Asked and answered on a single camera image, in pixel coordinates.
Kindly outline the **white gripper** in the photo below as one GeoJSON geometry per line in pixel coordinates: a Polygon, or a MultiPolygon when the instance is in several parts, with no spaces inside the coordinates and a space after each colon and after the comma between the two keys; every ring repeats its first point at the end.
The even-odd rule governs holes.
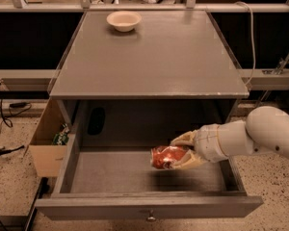
{"type": "Polygon", "coordinates": [[[194,146],[195,151],[188,150],[175,163],[172,169],[193,169],[206,163],[217,163],[227,160],[219,142],[218,124],[204,125],[198,130],[186,132],[171,141],[171,146],[194,146]]]}

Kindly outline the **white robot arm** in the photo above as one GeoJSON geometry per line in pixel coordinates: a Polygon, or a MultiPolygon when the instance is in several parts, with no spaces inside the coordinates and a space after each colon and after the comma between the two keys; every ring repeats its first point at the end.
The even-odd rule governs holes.
{"type": "Polygon", "coordinates": [[[289,115],[275,107],[258,107],[246,120],[203,125],[175,138],[171,146],[194,149],[182,166],[176,166],[179,169],[261,153],[276,153],[289,160],[289,115]]]}

